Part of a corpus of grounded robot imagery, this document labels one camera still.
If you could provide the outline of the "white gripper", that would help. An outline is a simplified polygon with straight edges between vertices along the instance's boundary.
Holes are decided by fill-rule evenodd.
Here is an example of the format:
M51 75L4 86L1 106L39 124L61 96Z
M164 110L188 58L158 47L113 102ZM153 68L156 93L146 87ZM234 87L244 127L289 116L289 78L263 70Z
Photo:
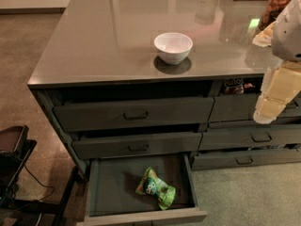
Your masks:
M262 80L253 120L259 124L275 121L300 91L300 62L285 60L276 68L268 68Z

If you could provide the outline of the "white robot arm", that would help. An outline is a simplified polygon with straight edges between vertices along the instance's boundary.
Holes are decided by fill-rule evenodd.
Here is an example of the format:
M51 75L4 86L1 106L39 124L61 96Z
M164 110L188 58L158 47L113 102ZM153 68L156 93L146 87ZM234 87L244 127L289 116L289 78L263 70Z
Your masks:
M291 0L270 25L272 54L282 59L268 67L255 105L253 120L259 124L275 121L301 91L301 0Z

